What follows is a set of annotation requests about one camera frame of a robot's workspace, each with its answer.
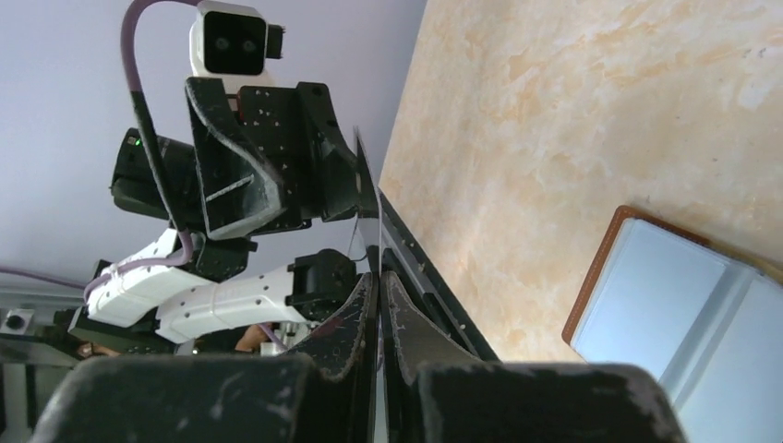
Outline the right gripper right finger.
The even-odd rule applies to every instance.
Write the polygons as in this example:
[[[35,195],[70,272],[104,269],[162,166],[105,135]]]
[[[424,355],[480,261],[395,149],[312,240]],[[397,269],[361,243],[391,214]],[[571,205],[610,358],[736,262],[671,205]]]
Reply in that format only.
[[[387,365],[397,368],[399,442],[683,442],[662,388],[624,364],[485,362],[380,278]]]

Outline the brown leather card holder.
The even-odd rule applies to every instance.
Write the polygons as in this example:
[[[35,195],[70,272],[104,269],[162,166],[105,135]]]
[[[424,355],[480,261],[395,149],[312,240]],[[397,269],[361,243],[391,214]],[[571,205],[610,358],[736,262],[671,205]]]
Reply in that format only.
[[[782,272],[618,207],[563,327],[589,363],[646,370],[691,442],[782,438]]]

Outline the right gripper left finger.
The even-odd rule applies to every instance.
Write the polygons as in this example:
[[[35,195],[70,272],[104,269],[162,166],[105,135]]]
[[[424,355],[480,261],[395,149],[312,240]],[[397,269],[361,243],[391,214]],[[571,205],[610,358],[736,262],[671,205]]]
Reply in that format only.
[[[35,442],[369,442],[374,434],[377,277],[275,357],[129,355],[79,364]]]

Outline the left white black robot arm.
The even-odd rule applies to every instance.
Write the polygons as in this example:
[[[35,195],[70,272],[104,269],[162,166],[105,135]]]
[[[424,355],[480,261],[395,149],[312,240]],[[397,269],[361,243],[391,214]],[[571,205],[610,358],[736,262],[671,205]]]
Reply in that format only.
[[[217,78],[192,77],[186,96],[191,143],[161,138],[149,163],[132,128],[119,149],[115,205],[169,224],[137,254],[97,268],[67,328],[87,356],[204,349],[253,325],[266,335],[259,351],[275,355],[324,323],[358,282],[357,259],[333,248],[245,274],[261,235],[377,212],[364,152],[347,146],[329,88],[230,94]]]

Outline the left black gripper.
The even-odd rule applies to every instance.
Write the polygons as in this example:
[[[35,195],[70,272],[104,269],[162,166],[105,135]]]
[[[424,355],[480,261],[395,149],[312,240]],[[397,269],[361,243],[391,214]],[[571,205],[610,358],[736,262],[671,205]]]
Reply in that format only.
[[[211,240],[357,217],[356,145],[346,144],[327,85],[241,88],[246,133],[220,79],[187,78],[185,93]]]

